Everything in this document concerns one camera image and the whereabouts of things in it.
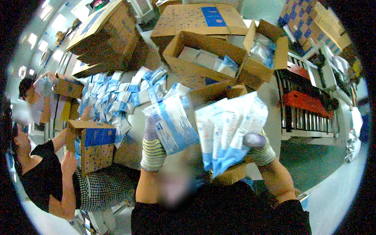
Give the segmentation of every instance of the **barcode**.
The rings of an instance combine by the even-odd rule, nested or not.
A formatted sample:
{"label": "barcode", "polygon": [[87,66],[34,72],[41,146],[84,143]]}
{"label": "barcode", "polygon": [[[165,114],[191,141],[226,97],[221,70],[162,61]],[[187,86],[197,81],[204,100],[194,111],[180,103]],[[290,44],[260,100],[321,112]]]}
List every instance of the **barcode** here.
{"label": "barcode", "polygon": [[161,116],[158,114],[158,110],[154,110],[152,113],[150,113],[150,116],[154,118],[155,122],[161,120]]}

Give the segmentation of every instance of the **black t-shirt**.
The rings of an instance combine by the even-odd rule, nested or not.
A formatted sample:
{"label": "black t-shirt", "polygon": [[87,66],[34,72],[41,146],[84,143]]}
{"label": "black t-shirt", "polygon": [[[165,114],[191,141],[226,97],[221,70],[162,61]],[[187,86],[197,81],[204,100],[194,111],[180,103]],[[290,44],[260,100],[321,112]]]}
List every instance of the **black t-shirt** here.
{"label": "black t-shirt", "polygon": [[191,207],[181,213],[136,202],[131,230],[132,234],[311,234],[309,213],[298,200],[273,209],[241,181],[202,186]]}
{"label": "black t-shirt", "polygon": [[[31,155],[41,156],[42,161],[20,176],[21,183],[30,200],[41,210],[48,212],[50,195],[61,201],[63,196],[61,164],[52,140],[35,147]],[[80,185],[73,174],[73,187],[76,196],[76,209],[81,206]]]}

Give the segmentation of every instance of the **striped glove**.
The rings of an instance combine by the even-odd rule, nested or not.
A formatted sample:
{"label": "striped glove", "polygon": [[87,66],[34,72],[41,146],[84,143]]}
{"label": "striped glove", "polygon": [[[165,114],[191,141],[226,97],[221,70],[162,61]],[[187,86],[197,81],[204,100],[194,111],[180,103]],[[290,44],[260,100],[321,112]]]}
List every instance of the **striped glove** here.
{"label": "striped glove", "polygon": [[154,118],[152,116],[147,116],[142,144],[141,167],[146,171],[159,171],[163,166],[165,157],[166,151],[155,134]]}
{"label": "striped glove", "polygon": [[266,137],[264,130],[260,134],[245,135],[243,144],[251,147],[247,156],[252,159],[258,167],[268,165],[276,158],[276,153],[269,144],[269,139]]}

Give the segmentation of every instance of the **air conditioner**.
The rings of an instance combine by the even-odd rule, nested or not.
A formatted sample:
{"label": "air conditioner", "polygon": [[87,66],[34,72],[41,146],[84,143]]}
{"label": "air conditioner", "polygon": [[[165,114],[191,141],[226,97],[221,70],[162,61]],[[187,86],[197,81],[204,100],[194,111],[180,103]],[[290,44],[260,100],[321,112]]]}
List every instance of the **air conditioner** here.
{"label": "air conditioner", "polygon": [[132,5],[132,13],[137,19],[137,23],[147,23],[154,16],[153,7],[150,0],[127,0]]}

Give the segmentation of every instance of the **metal rack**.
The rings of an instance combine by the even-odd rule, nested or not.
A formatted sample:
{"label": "metal rack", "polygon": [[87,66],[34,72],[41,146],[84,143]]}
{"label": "metal rack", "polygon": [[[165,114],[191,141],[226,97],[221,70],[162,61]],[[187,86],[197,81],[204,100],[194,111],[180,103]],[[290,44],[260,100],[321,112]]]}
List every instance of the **metal rack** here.
{"label": "metal rack", "polygon": [[[276,70],[281,100],[282,135],[335,137],[335,133],[338,132],[335,114],[327,113],[323,108],[317,108],[321,104],[319,97],[327,95],[317,88],[317,67],[292,53],[288,54],[288,61],[290,69]],[[294,107],[287,102],[288,97],[295,98],[295,103],[301,99],[302,103],[316,102],[318,105],[314,109],[306,108],[304,104]]]}

